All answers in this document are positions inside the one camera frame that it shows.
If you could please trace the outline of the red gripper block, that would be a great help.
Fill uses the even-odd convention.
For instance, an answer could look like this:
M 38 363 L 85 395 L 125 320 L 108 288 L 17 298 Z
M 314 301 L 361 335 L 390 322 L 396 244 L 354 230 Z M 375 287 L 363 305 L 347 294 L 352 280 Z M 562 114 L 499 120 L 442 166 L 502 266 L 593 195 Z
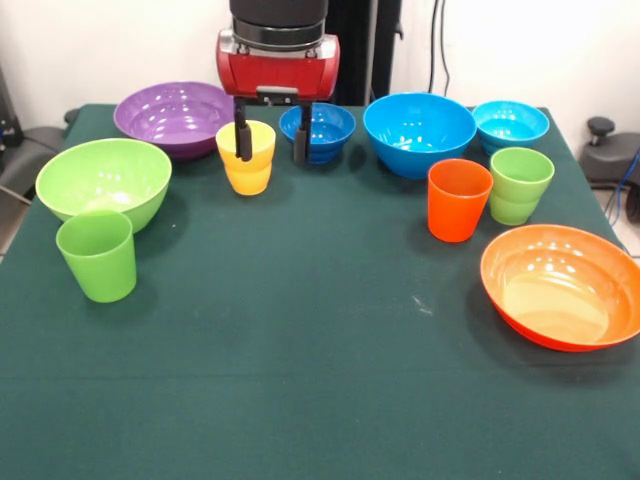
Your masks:
M 269 51 L 237 41 L 230 29 L 219 32 L 216 45 L 218 76 L 225 92 L 234 98 L 236 157 L 250 161 L 251 130 L 243 98 L 282 104 L 330 99 L 340 64 L 340 43 L 326 34 L 315 46 L 297 51 Z M 311 151 L 312 104 L 300 105 L 300 125 L 294 139 L 294 161 L 306 164 Z

